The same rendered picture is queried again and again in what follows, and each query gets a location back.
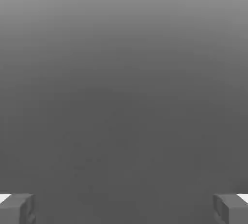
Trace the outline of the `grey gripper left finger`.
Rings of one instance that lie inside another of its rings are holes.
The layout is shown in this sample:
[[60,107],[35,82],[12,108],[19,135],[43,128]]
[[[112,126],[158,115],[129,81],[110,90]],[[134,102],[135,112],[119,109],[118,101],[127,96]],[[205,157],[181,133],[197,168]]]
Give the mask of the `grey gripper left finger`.
[[36,224],[35,195],[0,194],[0,224]]

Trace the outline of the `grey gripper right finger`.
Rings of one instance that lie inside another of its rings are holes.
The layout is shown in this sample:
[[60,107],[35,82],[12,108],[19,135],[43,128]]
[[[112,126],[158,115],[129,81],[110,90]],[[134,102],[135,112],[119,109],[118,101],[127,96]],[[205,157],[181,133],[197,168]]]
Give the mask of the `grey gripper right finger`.
[[217,224],[248,224],[248,194],[214,194]]

